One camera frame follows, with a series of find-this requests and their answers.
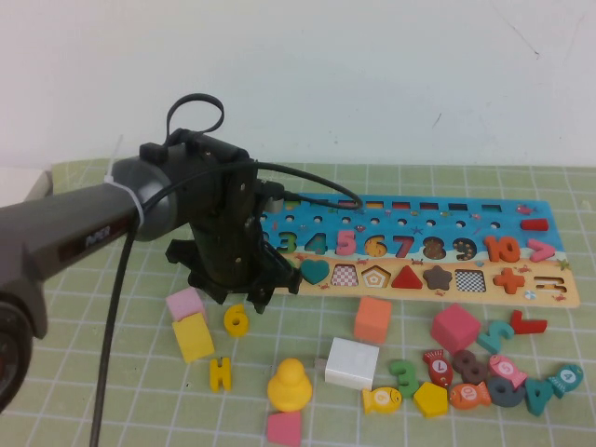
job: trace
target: pink number 5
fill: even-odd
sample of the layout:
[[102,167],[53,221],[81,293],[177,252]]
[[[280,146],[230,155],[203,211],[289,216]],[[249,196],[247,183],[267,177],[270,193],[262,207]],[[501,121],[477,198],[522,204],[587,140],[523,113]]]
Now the pink number 5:
[[342,230],[337,234],[335,254],[349,256],[356,251],[356,235],[353,230]]

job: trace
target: green cutting mat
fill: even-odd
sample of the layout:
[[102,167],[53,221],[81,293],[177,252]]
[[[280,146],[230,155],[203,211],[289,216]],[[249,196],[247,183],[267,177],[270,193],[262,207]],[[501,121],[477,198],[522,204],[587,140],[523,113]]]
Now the green cutting mat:
[[[102,180],[105,160],[62,164],[54,169],[63,192]],[[171,328],[164,297],[186,287],[187,272],[168,264],[164,250],[179,230],[152,243],[137,243],[118,314],[102,428],[103,446],[267,445],[266,416],[272,408],[265,389],[276,365],[296,357],[306,366],[314,397],[303,409],[303,445],[312,446],[594,446],[596,445],[596,169],[447,168],[422,166],[298,165],[358,193],[413,196],[476,196],[543,199],[550,202],[576,274],[578,309],[526,309],[546,318],[546,333],[518,336],[504,343],[531,377],[544,378],[565,362],[579,364],[586,380],[562,400],[553,398],[541,417],[522,404],[496,406],[426,420],[407,400],[392,415],[364,416],[359,392],[324,383],[313,359],[327,357],[334,336],[351,338],[357,299],[275,296],[264,315],[247,306],[251,330],[235,340],[224,331],[225,306],[207,301],[217,356],[232,359],[233,389],[212,394],[208,360],[187,366]],[[327,192],[282,175],[292,191]],[[53,278],[46,286],[50,318],[45,340],[35,343],[28,379],[0,416],[0,445],[88,445],[109,293],[121,241]],[[428,380],[421,360],[437,347],[430,322],[442,304],[396,302],[387,343],[381,347],[374,386],[394,386],[387,363],[409,359],[420,380]],[[466,305],[483,323],[508,319],[510,308]],[[477,345],[472,350],[487,360]]]

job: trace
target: white cable tie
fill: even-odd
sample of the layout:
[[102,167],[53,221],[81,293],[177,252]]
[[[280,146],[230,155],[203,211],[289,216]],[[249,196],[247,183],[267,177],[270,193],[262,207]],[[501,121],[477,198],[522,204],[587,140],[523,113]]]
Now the white cable tie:
[[139,213],[139,228],[141,228],[142,224],[145,222],[145,214],[142,211],[141,201],[139,200],[137,195],[134,194],[134,191],[132,191],[130,188],[128,188],[124,184],[114,182],[114,177],[111,177],[111,176],[106,175],[103,178],[103,182],[111,184],[112,186],[115,186],[116,188],[120,188],[120,189],[126,191],[127,193],[129,193],[130,198],[132,198],[132,201],[134,202],[134,206],[137,207],[137,212]]

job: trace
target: yellow pentagon block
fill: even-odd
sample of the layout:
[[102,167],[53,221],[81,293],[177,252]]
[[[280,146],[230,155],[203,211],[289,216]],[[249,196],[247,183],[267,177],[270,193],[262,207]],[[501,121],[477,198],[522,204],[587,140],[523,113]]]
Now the yellow pentagon block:
[[413,401],[424,417],[441,416],[449,412],[447,390],[429,382],[424,382],[413,395]]

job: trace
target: yellow duck toy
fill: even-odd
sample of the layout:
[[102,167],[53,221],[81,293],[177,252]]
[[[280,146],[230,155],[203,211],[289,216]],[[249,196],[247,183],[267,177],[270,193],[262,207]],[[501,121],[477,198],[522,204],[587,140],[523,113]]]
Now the yellow duck toy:
[[267,397],[280,412],[298,412],[313,396],[313,386],[298,359],[285,359],[269,381]]

